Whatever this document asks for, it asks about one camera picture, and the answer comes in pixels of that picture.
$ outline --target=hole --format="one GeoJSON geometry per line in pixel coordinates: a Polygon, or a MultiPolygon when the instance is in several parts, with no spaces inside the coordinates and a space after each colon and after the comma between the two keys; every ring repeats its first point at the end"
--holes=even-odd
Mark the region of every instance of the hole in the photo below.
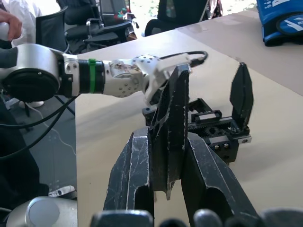
{"type": "Polygon", "coordinates": [[[215,134],[216,129],[214,129],[214,128],[210,128],[210,129],[209,129],[209,132],[210,132],[211,134],[215,134]]]}

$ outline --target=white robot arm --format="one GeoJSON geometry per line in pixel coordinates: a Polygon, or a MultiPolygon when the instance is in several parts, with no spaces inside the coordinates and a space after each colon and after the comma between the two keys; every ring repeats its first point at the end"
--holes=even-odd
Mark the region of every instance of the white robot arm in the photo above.
{"type": "Polygon", "coordinates": [[[160,59],[152,55],[114,61],[80,60],[37,44],[0,50],[0,83],[15,98],[44,101],[55,94],[66,97],[99,93],[128,97],[142,91],[147,105],[169,78],[169,70],[191,64],[187,53],[160,59]]]}

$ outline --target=white shirt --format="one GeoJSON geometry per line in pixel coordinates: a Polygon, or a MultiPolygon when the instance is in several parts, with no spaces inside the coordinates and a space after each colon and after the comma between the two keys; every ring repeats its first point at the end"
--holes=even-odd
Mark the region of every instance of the white shirt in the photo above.
{"type": "Polygon", "coordinates": [[[12,46],[36,43],[36,17],[60,11],[56,0],[2,0],[7,12],[22,21],[21,37],[12,41],[12,46]]]}

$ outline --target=table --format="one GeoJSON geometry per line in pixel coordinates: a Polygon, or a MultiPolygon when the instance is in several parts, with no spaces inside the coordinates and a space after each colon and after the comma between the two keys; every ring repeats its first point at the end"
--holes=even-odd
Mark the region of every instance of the table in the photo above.
{"type": "MultiPolygon", "coordinates": [[[[259,45],[259,49],[267,48],[263,43],[259,45]]],[[[79,58],[113,60],[128,59],[143,53],[164,56],[176,52],[206,50],[209,59],[190,75],[190,97],[202,97],[213,109],[220,109],[227,116],[232,111],[229,92],[238,62],[214,50],[215,48],[216,46],[203,44],[197,36],[191,37],[178,29],[82,54],[79,58]]],[[[269,67],[269,63],[268,59],[263,59],[263,65],[268,64],[269,67]]],[[[296,70],[293,65],[284,67],[296,70]]],[[[303,207],[303,180],[300,177],[303,170],[303,97],[258,71],[261,72],[258,67],[250,68],[255,97],[250,120],[253,140],[250,144],[240,146],[237,161],[231,164],[231,168],[257,211],[273,206],[303,207]]],[[[144,107],[142,93],[123,99],[104,95],[81,95],[77,98],[80,227],[88,226],[92,214],[102,210],[113,164],[132,131],[145,125],[141,114],[144,107]]],[[[172,190],[171,201],[165,201],[164,198],[163,192],[157,192],[156,225],[168,217],[177,217],[188,223],[180,182],[172,190]]]]}

